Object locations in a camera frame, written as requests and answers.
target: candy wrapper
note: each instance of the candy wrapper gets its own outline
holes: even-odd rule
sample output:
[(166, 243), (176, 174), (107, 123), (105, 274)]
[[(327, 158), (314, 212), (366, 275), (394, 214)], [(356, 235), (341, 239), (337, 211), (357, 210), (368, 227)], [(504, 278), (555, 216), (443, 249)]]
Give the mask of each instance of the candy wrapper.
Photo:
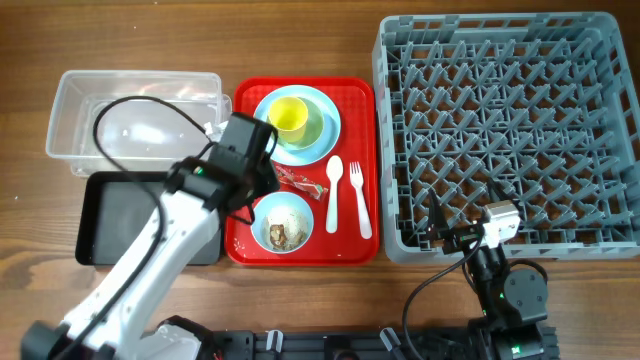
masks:
[(320, 184), (316, 184), (309, 180), (306, 176), (298, 175), (293, 171), (286, 169), (280, 165), (275, 165), (276, 174), (278, 180), (282, 184), (287, 184), (295, 187), (298, 190), (302, 190), (309, 196), (316, 200), (321, 200), (323, 195), (327, 193), (327, 188), (322, 187)]

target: wooden table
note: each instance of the wooden table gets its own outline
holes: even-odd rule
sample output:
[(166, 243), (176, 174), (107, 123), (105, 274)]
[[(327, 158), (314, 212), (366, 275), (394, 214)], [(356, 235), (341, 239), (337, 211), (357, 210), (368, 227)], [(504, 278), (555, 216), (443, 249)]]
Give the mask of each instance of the wooden table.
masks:
[[(0, 358), (15, 359), (36, 319), (57, 323), (105, 272), (74, 260), (85, 180), (44, 152), (49, 112), (69, 69), (216, 72), (233, 94), (256, 75), (350, 75), (371, 82), (371, 51), (387, 15), (606, 10), (640, 74), (635, 1), (159, 0), (121, 5), (9, 0), (0, 8)], [(640, 262), (548, 262), (549, 324), (563, 359), (640, 358)], [(440, 267), (402, 267), (381, 249), (366, 267), (254, 271), (224, 259), (186, 269), (152, 324), (174, 315), (211, 329), (377, 330), (398, 326), (405, 298)], [(480, 315), (458, 271), (413, 304), (413, 325), (464, 325)]]

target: white bowl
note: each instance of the white bowl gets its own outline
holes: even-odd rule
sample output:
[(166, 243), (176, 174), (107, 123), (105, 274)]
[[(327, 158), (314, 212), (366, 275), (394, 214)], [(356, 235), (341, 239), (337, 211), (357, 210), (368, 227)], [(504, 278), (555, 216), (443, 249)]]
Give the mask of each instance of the white bowl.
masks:
[[(300, 196), (290, 192), (276, 192), (262, 198), (255, 209), (255, 221), (251, 225), (251, 234), (258, 245), (274, 254), (289, 254), (299, 250), (307, 243), (313, 232), (313, 212), (309, 204)], [(298, 231), (306, 235), (300, 244), (291, 250), (276, 250), (269, 241), (269, 228), (273, 224), (285, 225), (287, 238)]]

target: white spoon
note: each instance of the white spoon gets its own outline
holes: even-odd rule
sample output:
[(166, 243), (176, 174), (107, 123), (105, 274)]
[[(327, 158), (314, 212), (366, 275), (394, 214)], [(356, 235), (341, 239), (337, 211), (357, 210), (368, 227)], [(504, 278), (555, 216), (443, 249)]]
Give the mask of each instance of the white spoon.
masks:
[(338, 155), (333, 155), (327, 163), (327, 177), (331, 181), (327, 211), (327, 232), (330, 234), (338, 230), (338, 180), (342, 177), (342, 172), (342, 160)]

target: yellow cup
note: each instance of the yellow cup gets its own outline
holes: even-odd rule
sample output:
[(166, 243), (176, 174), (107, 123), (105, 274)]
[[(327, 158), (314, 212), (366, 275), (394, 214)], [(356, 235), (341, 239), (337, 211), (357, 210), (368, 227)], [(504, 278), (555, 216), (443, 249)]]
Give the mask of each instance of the yellow cup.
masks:
[(269, 122), (278, 130), (278, 136), (288, 143), (302, 139), (308, 118), (307, 105), (297, 97), (281, 97), (269, 108)]

